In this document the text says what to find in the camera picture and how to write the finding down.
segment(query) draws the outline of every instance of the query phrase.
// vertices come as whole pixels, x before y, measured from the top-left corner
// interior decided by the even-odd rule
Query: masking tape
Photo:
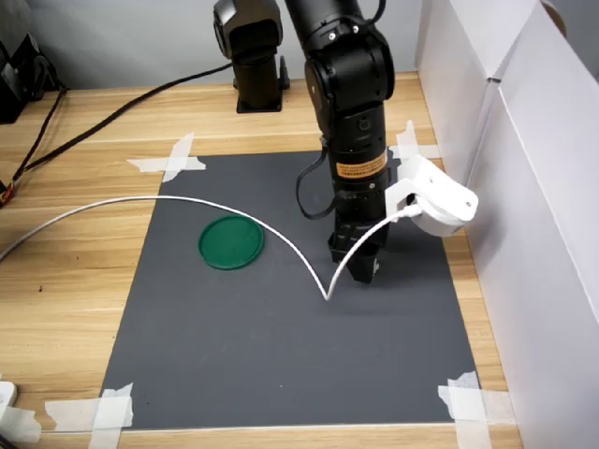
[[[206,165],[199,162],[196,157],[189,157],[193,143],[194,133],[190,133],[173,145],[170,157],[127,159],[127,162],[139,168],[141,173],[164,171],[162,182],[169,182],[182,171],[206,169]]]
[[[490,449],[489,424],[516,424],[509,393],[481,390],[475,372],[447,380],[438,393],[456,422],[460,449]]]
[[[54,431],[92,431],[90,449],[118,447],[123,427],[133,425],[133,400],[129,384],[104,390],[102,398],[46,402],[46,413],[56,422]]]
[[[41,425],[36,412],[0,406],[0,434],[11,442],[39,442]]]
[[[397,146],[389,147],[393,153],[393,159],[406,160],[420,154],[428,159],[440,157],[437,145],[418,145],[414,122],[408,120],[405,131],[397,135]]]

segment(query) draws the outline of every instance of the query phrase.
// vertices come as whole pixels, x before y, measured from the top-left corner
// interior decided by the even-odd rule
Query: black mat
[[[161,195],[245,210],[282,231],[329,284],[332,217],[300,214],[294,182],[316,153],[200,158]],[[326,206],[328,169],[304,183]],[[272,234],[248,268],[217,271],[197,251],[220,210],[159,201],[104,388],[131,382],[133,428],[450,421],[437,385],[475,369],[442,242],[409,220],[392,226],[371,286],[345,272],[326,303]]]

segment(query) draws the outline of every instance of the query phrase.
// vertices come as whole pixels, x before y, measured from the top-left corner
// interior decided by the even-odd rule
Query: green plastic disc
[[[199,253],[216,269],[250,265],[262,252],[264,232],[254,220],[229,215],[210,223],[199,236]]]

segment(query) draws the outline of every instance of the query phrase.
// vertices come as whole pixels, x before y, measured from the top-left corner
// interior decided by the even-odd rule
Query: wooden surface
[[[37,156],[96,124],[144,89],[70,92]],[[228,85],[174,88],[127,112],[55,161],[26,175],[0,210],[0,248],[50,218],[100,199],[155,195],[162,174],[126,159],[166,157],[195,132],[193,155],[318,150],[314,109],[303,81],[284,111],[238,115]],[[0,126],[0,179],[8,181],[36,138],[54,94]],[[387,142],[413,120],[420,144],[434,144],[415,73],[399,74],[387,102]],[[56,435],[44,402],[96,398],[135,274],[153,202],[112,205],[73,216],[29,240],[0,264],[0,372],[20,389],[17,407],[35,410],[39,446],[87,447],[89,437]],[[485,389],[505,390],[503,371],[467,238],[445,241],[475,363]],[[521,447],[516,427],[494,427],[493,447]],[[309,427],[124,432],[121,447],[454,448],[453,426]]]

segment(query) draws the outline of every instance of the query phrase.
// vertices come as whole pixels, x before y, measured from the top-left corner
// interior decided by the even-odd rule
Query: black mounting post
[[[221,52],[233,62],[238,113],[278,112],[289,88],[285,59],[277,76],[275,55],[283,41],[281,13],[274,0],[219,0],[214,32]]]

